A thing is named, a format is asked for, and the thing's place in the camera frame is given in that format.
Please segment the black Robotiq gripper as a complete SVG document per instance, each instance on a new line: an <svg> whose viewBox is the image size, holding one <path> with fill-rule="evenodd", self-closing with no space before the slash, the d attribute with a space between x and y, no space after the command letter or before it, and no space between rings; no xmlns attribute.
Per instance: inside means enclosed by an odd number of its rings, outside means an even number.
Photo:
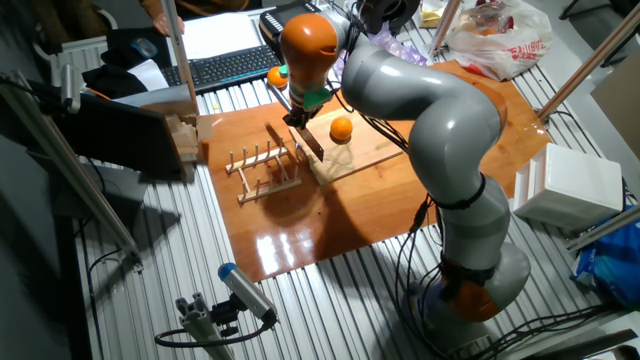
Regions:
<svg viewBox="0 0 640 360"><path fill-rule="evenodd" d="M283 121L289 127L297 125L298 130L305 130L306 124L314 118L319 111L319 107L306 111L304 108L293 106L289 113L284 116Z"/></svg>

